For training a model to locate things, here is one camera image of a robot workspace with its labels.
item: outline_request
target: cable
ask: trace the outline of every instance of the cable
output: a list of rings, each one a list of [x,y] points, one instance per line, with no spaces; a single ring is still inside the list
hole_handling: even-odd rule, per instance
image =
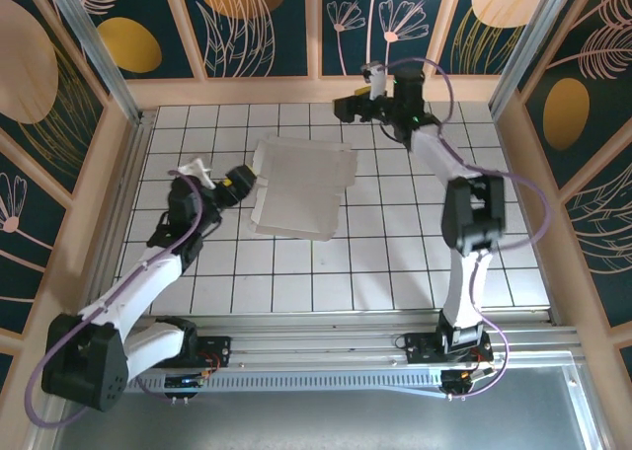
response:
[[[36,411],[35,411],[35,409],[33,407],[33,389],[35,388],[38,376],[41,374],[41,372],[43,371],[43,369],[46,366],[46,364],[50,361],[50,359],[52,359],[52,357],[57,352],[59,352],[60,349],[62,349],[64,346],[66,346],[74,337],[76,337],[77,334],[79,334],[79,332],[81,332],[88,325],[90,325],[93,320],[95,320],[97,317],[99,317],[99,315],[101,315],[103,312],[108,310],[108,307],[112,303],[114,303],[114,301],[117,300],[117,298],[119,298],[119,296],[121,294],[123,294],[125,289],[129,286],[129,284],[131,284],[138,277],[138,275],[140,275],[143,271],[145,271],[151,265],[159,262],[160,260],[162,260],[166,256],[170,255],[173,250],[175,250],[176,248],[181,246],[185,241],[187,241],[187,239],[198,228],[199,222],[201,220],[202,209],[203,209],[203,203],[202,203],[202,200],[201,200],[201,195],[199,193],[199,190],[196,188],[196,185],[187,176],[185,176],[184,174],[181,174],[178,171],[169,171],[169,175],[171,175],[171,176],[178,176],[178,177],[182,178],[187,183],[187,185],[192,190],[192,192],[194,193],[194,197],[196,198],[196,203],[197,203],[198,209],[197,209],[196,219],[194,220],[193,225],[191,226],[191,228],[189,228],[189,230],[187,231],[187,233],[185,233],[184,236],[182,236],[180,239],[178,239],[169,248],[161,251],[160,253],[158,253],[154,257],[150,258],[146,262],[140,264],[127,277],[127,279],[118,287],[118,289],[112,294],[112,296],[110,296],[108,299],[105,300],[103,307],[98,308],[92,314],[90,314],[88,317],[85,317],[82,322],[77,324],[70,332],[68,332],[56,344],[54,344],[50,348],[50,350],[44,355],[44,357],[39,361],[38,365],[33,370],[33,373],[31,374],[31,377],[29,378],[29,382],[27,383],[27,388],[26,388],[25,393],[24,393],[24,409],[25,409],[25,411],[27,413],[27,416],[31,420],[31,422],[34,423],[35,425],[37,425],[39,427],[42,427],[42,428],[58,428],[58,427],[65,426],[65,425],[68,425],[68,424],[70,424],[72,422],[77,421],[87,411],[88,408],[84,407],[79,412],[75,413],[74,415],[71,415],[70,417],[67,417],[67,418],[65,418],[63,420],[60,420],[58,422],[47,422],[47,421],[41,419],[36,414]]]
[[[396,67],[397,65],[402,65],[404,63],[409,63],[409,62],[427,63],[428,65],[434,67],[436,69],[436,71],[443,77],[443,80],[445,81],[445,85],[447,86],[447,92],[449,94],[450,103],[449,103],[449,108],[448,108],[448,112],[447,112],[447,117],[439,122],[438,131],[437,131],[437,137],[438,137],[439,141],[441,142],[441,145],[447,150],[447,152],[452,156],[452,158],[456,162],[458,162],[460,165],[465,167],[466,169],[472,170],[474,172],[478,172],[480,174],[487,175],[487,176],[490,176],[490,175],[492,175],[492,176],[502,176],[502,177],[504,177],[506,179],[510,179],[510,180],[512,180],[514,182],[522,184],[522,185],[532,189],[533,191],[535,191],[535,193],[537,193],[537,195],[540,197],[540,200],[542,201],[542,205],[544,206],[544,220],[542,221],[542,224],[540,225],[540,228],[537,230],[537,232],[532,237],[527,238],[526,240],[517,241],[515,243],[512,243],[512,244],[509,244],[507,246],[504,246],[503,250],[504,251],[514,250],[514,249],[521,248],[522,246],[526,246],[526,245],[529,245],[529,244],[530,245],[535,245],[535,243],[537,243],[546,234],[546,231],[549,229],[549,226],[551,225],[551,220],[552,220],[552,216],[553,216],[551,205],[549,204],[548,200],[546,199],[546,195],[544,194],[544,191],[542,191],[542,189],[540,187],[538,187],[534,182],[532,182],[529,179],[526,179],[526,178],[524,178],[522,176],[518,176],[518,175],[512,174],[510,172],[501,172],[501,171],[483,169],[483,168],[478,167],[478,166],[469,165],[467,162],[465,162],[456,153],[456,151],[454,151],[454,149],[452,149],[452,146],[450,146],[449,143],[443,137],[443,125],[446,124],[452,118],[452,114],[454,113],[454,89],[452,88],[452,83],[450,82],[449,77],[447,76],[447,73],[445,73],[445,71],[438,65],[438,63],[436,63],[436,62],[434,62],[432,60],[428,60],[425,57],[407,57],[407,58],[403,58],[403,59],[397,60],[397,61],[385,66],[384,69],[387,70],[389,67],[393,68],[393,67]],[[495,386],[501,380],[501,378],[505,375],[505,372],[507,371],[507,365],[508,365],[509,360],[510,360],[510,343],[509,343],[509,340],[507,339],[507,336],[501,330],[500,327],[498,327],[496,324],[494,324],[491,320],[489,320],[486,317],[484,317],[483,314],[481,314],[480,309],[474,303],[474,281],[476,279],[476,274],[477,274],[478,269],[479,269],[480,261],[486,255],[479,255],[478,259],[476,260],[476,264],[474,265],[474,270],[472,271],[472,275],[470,277],[470,297],[471,297],[471,300],[472,300],[472,305],[474,306],[476,311],[481,316],[481,320],[483,321],[483,323],[486,324],[488,327],[494,329],[496,332],[498,332],[498,334],[500,335],[501,339],[503,340],[503,343],[505,345],[505,360],[503,361],[503,365],[501,366],[500,371],[485,386],[483,386],[482,388],[480,388],[480,389],[478,389],[476,391],[469,392],[467,394],[448,395],[449,398],[457,397],[457,398],[461,398],[462,400],[464,400],[465,398],[470,398],[470,397],[473,397],[473,396],[477,396],[477,395],[480,395],[480,394],[484,393],[485,391],[489,390],[490,388]]]

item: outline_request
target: decorative wallpaper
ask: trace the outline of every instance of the decorative wallpaper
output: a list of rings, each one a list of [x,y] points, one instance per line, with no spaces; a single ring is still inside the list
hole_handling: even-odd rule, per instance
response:
[[[32,0],[0,21],[0,131],[72,192],[103,106]]]
[[[441,0],[322,0],[322,74],[425,56]]]
[[[167,0],[81,2],[124,78],[193,77]]]
[[[454,75],[500,75],[540,0],[458,0],[441,67]]]
[[[2,388],[9,375],[9,368],[13,362],[13,356],[0,352],[0,396],[2,396]]]
[[[65,209],[0,154],[0,334],[21,334]]]
[[[305,0],[185,0],[210,78],[307,75]]]
[[[558,187],[632,116],[632,0],[589,0],[526,108]]]
[[[557,30],[560,28],[560,25],[564,21],[566,14],[569,12],[569,9],[571,9],[571,6],[573,6],[574,3],[575,3],[575,0],[566,0],[564,5],[560,9],[560,12],[558,13],[557,18],[555,19],[553,26],[551,26],[551,29],[549,30],[548,35],[546,36],[546,38],[542,41],[542,43],[536,50],[535,54],[533,55],[533,58],[531,59],[531,63],[529,63],[528,67],[526,67],[526,70],[522,74],[522,78],[520,78],[520,81],[517,83],[517,88],[520,91],[522,91],[522,89],[524,88],[524,85],[526,85],[526,82],[528,82],[529,78],[531,78],[531,75],[533,74],[533,70],[535,70],[535,67],[539,63],[542,53],[544,53],[544,50],[546,50],[546,47],[549,46],[549,44],[551,43],[551,40],[553,39],[553,37],[555,37]]]
[[[566,203],[603,310],[632,321],[632,144]]]

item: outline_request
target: white tile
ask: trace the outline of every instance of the white tile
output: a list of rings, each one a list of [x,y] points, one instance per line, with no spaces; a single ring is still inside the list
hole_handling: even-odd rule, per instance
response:
[[[272,274],[272,241],[240,241],[237,245],[236,274]]]
[[[269,312],[273,304],[271,275],[236,275],[233,314]]]
[[[246,150],[245,127],[218,127],[213,152],[243,152]]]
[[[211,152],[215,141],[214,127],[194,127],[185,131],[182,152]]]
[[[421,235],[416,205],[384,205],[386,236]]]
[[[383,236],[384,220],[379,206],[348,206],[349,236]]]
[[[488,270],[485,277],[483,307],[511,307],[512,295],[503,270]]]
[[[239,218],[239,239],[240,240],[270,240],[273,238],[271,235],[261,235],[255,233],[255,224],[250,218],[252,215],[252,208],[241,208]]]
[[[221,213],[221,226],[207,240],[236,240],[239,208],[229,208]]]
[[[146,242],[156,231],[158,220],[165,210],[135,210],[129,228],[128,241]]]
[[[243,152],[215,152],[210,163],[210,177],[214,180],[224,179],[228,171],[243,164]]]
[[[377,167],[375,163],[375,151],[372,149],[363,149],[357,152],[357,170],[356,176],[376,176]]]
[[[393,272],[391,282],[395,310],[433,307],[430,277],[427,272]]]
[[[281,126],[300,126],[309,124],[309,105],[306,103],[286,103],[280,106]]]
[[[311,312],[312,277],[308,274],[275,276],[273,312]]]
[[[520,211],[520,205],[517,203],[506,203],[506,226],[507,233],[526,233],[526,225],[524,224],[524,217]]]
[[[449,102],[430,103],[431,110],[439,121],[443,121],[447,116],[449,105]],[[452,117],[448,120],[448,122],[463,122],[463,116],[461,115],[461,110],[458,108],[458,103],[454,103]]]
[[[490,109],[485,102],[461,102],[465,122],[493,122]]]
[[[347,187],[348,205],[379,205],[379,182],[377,177],[358,177]]]
[[[239,127],[248,125],[248,105],[222,105],[219,107],[218,126]]]
[[[380,176],[410,176],[411,166],[406,149],[378,149],[377,168]]]
[[[233,278],[197,277],[194,290],[193,315],[230,314],[233,297]]]
[[[189,315],[193,293],[194,279],[180,277],[152,302],[152,315]]]
[[[426,270],[426,253],[421,236],[387,238],[391,270]]]
[[[197,275],[235,273],[236,241],[206,241],[197,257]]]
[[[465,124],[446,124],[443,127],[443,137],[452,147],[470,147]]]
[[[168,172],[178,169],[180,154],[149,154],[142,174],[144,181],[166,181],[173,176]]]
[[[379,184],[382,193],[382,202],[389,204],[415,204],[415,191],[413,179],[404,177],[380,177]]]
[[[277,136],[278,128],[276,126],[249,127],[248,138],[246,139],[246,150],[255,151],[259,146],[259,141]]]
[[[123,277],[130,272],[146,249],[147,245],[145,243],[127,243],[118,275]]]
[[[280,137],[309,139],[309,126],[282,126],[278,129]]]
[[[442,236],[428,236],[424,238],[429,270],[450,270],[450,248]]]
[[[518,241],[526,240],[528,235],[506,235],[500,241],[501,256],[505,267],[537,267],[537,259],[531,245],[525,245],[521,248],[506,250],[504,246],[512,245]]]
[[[190,107],[187,127],[215,127],[218,108],[217,105]]]
[[[380,272],[388,270],[384,238],[350,239],[352,272]]]
[[[313,141],[343,142],[343,130],[335,126],[310,126]]]
[[[141,183],[136,209],[160,210],[167,208],[167,195],[170,188],[171,181]]]
[[[329,241],[315,241],[314,272],[349,272],[349,241],[332,239]]]
[[[445,203],[445,187],[436,176],[414,176],[419,204]]]
[[[355,310],[392,310],[391,281],[388,272],[352,274]]]
[[[430,272],[431,286],[433,289],[434,307],[442,309],[447,298],[447,290],[450,282],[449,270],[434,270]]]
[[[352,309],[352,279],[349,274],[315,274],[314,312]]]
[[[338,208],[338,228],[336,233],[334,233],[334,238],[346,238],[347,234],[347,208],[341,206]]]
[[[249,126],[278,125],[278,105],[250,105]]]
[[[395,137],[393,128],[384,126],[384,130],[392,137]],[[379,124],[373,125],[373,137],[375,137],[375,147],[377,149],[402,149],[402,145],[393,139],[388,138],[380,128]]]
[[[539,269],[507,269],[507,279],[515,305],[549,305]]]
[[[301,274],[312,271],[311,242],[282,240],[275,243],[275,274]]]
[[[422,162],[416,155],[410,154],[409,158],[414,176],[433,176],[435,174],[431,167],[426,162]]]
[[[154,129],[149,153],[180,152],[184,135],[185,131],[183,129]]]
[[[340,124],[340,120],[334,116],[331,103],[312,103],[309,105],[310,124]]]
[[[467,135],[472,147],[496,147],[501,142],[492,123],[481,122],[467,125]]]
[[[160,107],[155,127],[185,127],[188,113],[189,107]]]
[[[343,124],[343,142],[350,143],[352,149],[374,149],[371,125]]]
[[[422,234],[440,235],[443,205],[419,205],[419,217],[422,221]]]

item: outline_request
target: black grid line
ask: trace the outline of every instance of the black grid line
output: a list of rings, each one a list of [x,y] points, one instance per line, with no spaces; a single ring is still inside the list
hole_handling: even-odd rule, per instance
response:
[[[391,287],[391,305],[393,306],[393,309],[395,309],[395,294],[393,293],[393,277],[391,275],[391,259],[390,259],[390,255],[388,254],[388,239],[386,237],[386,219],[384,218],[384,196],[382,195],[382,185],[379,181],[379,162],[377,162],[377,143],[375,142],[375,127],[374,125],[371,125],[371,132],[373,134],[373,145],[376,147],[374,154],[375,154],[375,171],[377,172],[377,177],[378,177],[378,182],[377,182],[377,189],[379,191],[379,202],[380,202],[380,210],[382,211],[382,227],[384,228],[384,246],[386,248],[386,265],[388,267],[388,283],[390,284]],[[351,252],[351,248],[349,250],[349,256],[351,257],[352,252]]]

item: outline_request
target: purple cable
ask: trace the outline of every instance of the purple cable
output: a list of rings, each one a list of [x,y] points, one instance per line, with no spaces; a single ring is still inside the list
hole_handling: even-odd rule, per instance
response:
[[[443,125],[446,124],[452,118],[452,114],[454,113],[454,89],[452,88],[452,83],[450,82],[449,77],[447,76],[447,73],[445,73],[445,71],[436,62],[433,62],[432,60],[428,60],[425,57],[407,57],[407,58],[403,58],[401,60],[397,60],[396,62],[393,62],[393,63],[387,65],[385,67],[385,69],[388,69],[389,67],[392,68],[392,67],[395,67],[397,65],[402,65],[402,64],[408,63],[408,62],[427,63],[428,65],[434,67],[436,69],[436,71],[441,74],[441,76],[443,77],[443,80],[445,81],[445,85],[447,86],[447,92],[448,92],[449,97],[450,97],[450,105],[449,105],[449,109],[448,109],[448,112],[447,112],[447,117],[445,119],[442,119],[439,122],[437,137],[438,137],[439,141],[441,142],[441,145],[447,150],[447,152],[449,152],[449,154],[452,156],[452,158],[456,162],[458,162],[460,165],[462,165],[463,167],[465,167],[466,169],[469,169],[471,171],[478,172],[480,174],[487,175],[487,176],[490,176],[490,175],[491,176],[502,176],[504,178],[511,179],[514,182],[518,182],[519,184],[522,184],[522,185],[524,185],[524,186],[526,186],[528,188],[531,188],[540,197],[540,200],[542,201],[542,205],[544,205],[544,220],[542,221],[542,224],[540,225],[540,228],[537,230],[537,232],[532,237],[527,238],[525,240],[516,241],[515,243],[512,243],[510,245],[504,246],[503,250],[505,250],[505,251],[506,250],[513,250],[513,249],[521,248],[521,247],[529,245],[529,244],[530,245],[534,245],[535,243],[537,243],[546,234],[546,231],[549,229],[549,226],[551,225],[551,220],[552,220],[551,205],[549,204],[548,200],[546,199],[546,195],[544,194],[542,189],[540,187],[538,187],[534,182],[532,182],[529,179],[526,179],[526,178],[524,178],[522,176],[518,176],[518,175],[512,174],[510,172],[501,172],[501,171],[483,169],[481,167],[471,166],[468,163],[466,163],[463,160],[463,158],[461,158],[461,156],[459,156],[458,153],[456,151],[454,151],[454,149],[452,149],[452,146],[450,146],[449,143],[443,137]],[[489,390],[492,386],[495,386],[501,380],[501,378],[505,375],[505,372],[507,371],[507,365],[508,365],[509,360],[510,360],[510,342],[509,342],[509,340],[507,338],[507,335],[505,335],[505,333],[501,330],[501,328],[498,327],[494,322],[492,322],[491,320],[485,318],[483,316],[483,314],[481,314],[480,309],[474,303],[474,281],[476,279],[476,274],[477,274],[478,269],[479,269],[480,260],[484,256],[485,255],[480,255],[478,257],[478,259],[476,260],[476,264],[474,265],[474,270],[472,271],[472,275],[470,277],[470,297],[472,299],[472,305],[474,306],[476,311],[481,316],[481,320],[483,321],[483,323],[486,324],[488,327],[494,329],[496,332],[498,332],[498,334],[500,335],[501,339],[503,340],[503,343],[505,344],[505,360],[503,361],[503,365],[501,366],[501,369],[498,372],[498,374],[496,376],[494,376],[494,379],[492,379],[489,383],[487,383],[482,388],[477,389],[476,391],[472,391],[472,392],[467,393],[467,394],[451,395],[452,398],[461,398],[462,400],[464,400],[465,398],[471,398],[473,396],[480,395],[480,394],[484,393],[485,391]]]
[[[88,408],[84,407],[79,412],[75,413],[74,415],[71,415],[70,417],[67,417],[64,420],[60,420],[58,422],[47,422],[47,421],[41,419],[36,414],[36,411],[35,411],[35,409],[33,407],[33,389],[36,386],[36,382],[38,380],[38,377],[40,376],[40,374],[43,371],[44,367],[50,361],[50,359],[52,359],[52,357],[57,352],[59,352],[60,349],[62,349],[74,337],[76,337],[77,334],[79,334],[79,332],[81,332],[88,325],[90,325],[94,319],[96,319],[99,315],[101,315],[103,312],[105,312],[108,309],[108,306],[110,306],[115,300],[117,300],[117,298],[125,291],[125,289],[129,286],[129,284],[131,284],[134,281],[134,279],[136,279],[136,277],[138,277],[139,274],[141,274],[144,270],[146,270],[151,265],[157,263],[158,261],[160,261],[161,259],[163,259],[167,255],[171,254],[171,252],[173,250],[175,250],[180,245],[182,245],[185,241],[187,241],[187,239],[198,228],[199,222],[201,220],[203,204],[202,204],[202,200],[201,200],[201,195],[199,194],[199,191],[196,188],[196,185],[187,176],[185,176],[184,174],[181,174],[178,171],[169,171],[169,175],[171,175],[171,176],[178,176],[178,177],[182,178],[187,183],[187,185],[192,190],[192,192],[194,193],[194,197],[196,198],[196,203],[198,205],[198,209],[197,209],[196,219],[194,220],[193,225],[191,226],[191,228],[189,228],[189,231],[187,231],[187,233],[185,233],[185,235],[182,238],[180,238],[178,241],[176,241],[169,248],[161,251],[160,253],[158,253],[154,257],[150,258],[147,262],[144,262],[143,264],[139,265],[134,270],[134,272],[132,274],[130,274],[127,277],[127,279],[118,287],[118,289],[112,294],[112,296],[110,298],[106,299],[106,301],[104,302],[105,307],[101,307],[101,308],[95,310],[88,317],[84,318],[84,320],[82,322],[77,324],[77,326],[75,328],[73,328],[70,332],[68,332],[66,335],[64,335],[56,344],[54,344],[50,348],[50,350],[46,353],[46,355],[39,361],[38,365],[33,370],[33,373],[31,374],[31,377],[29,378],[29,382],[27,383],[27,388],[26,388],[25,393],[24,393],[24,409],[25,409],[25,411],[27,413],[27,416],[31,420],[31,422],[34,423],[35,425],[37,425],[39,427],[42,427],[42,428],[58,428],[58,427],[62,427],[62,426],[65,426],[65,425],[68,425],[70,423],[73,423],[73,422],[77,421],[86,412],[86,410]]]

